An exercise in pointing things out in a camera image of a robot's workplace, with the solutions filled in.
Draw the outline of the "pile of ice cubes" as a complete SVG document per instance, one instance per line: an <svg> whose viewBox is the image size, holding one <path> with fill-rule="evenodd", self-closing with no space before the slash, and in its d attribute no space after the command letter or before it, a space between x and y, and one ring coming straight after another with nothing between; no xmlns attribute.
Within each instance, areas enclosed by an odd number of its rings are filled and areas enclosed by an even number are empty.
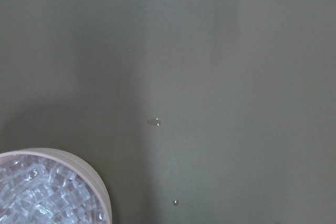
<svg viewBox="0 0 336 224"><path fill-rule="evenodd" d="M72 169L36 155L1 165L1 223L107 223L98 197Z"/></svg>

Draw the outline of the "pink bowl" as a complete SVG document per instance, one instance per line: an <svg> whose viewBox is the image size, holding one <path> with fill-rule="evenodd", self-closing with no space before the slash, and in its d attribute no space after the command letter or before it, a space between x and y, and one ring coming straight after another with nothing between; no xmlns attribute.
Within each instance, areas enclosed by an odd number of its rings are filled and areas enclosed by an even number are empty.
<svg viewBox="0 0 336 224"><path fill-rule="evenodd" d="M103 211L106 214L107 223L113 223L111 200L107 188L98 172L85 160L70 152L55 148L27 148L1 153L1 164L3 165L12 161L16 156L21 155L45 157L73 170L90 186L98 197Z"/></svg>

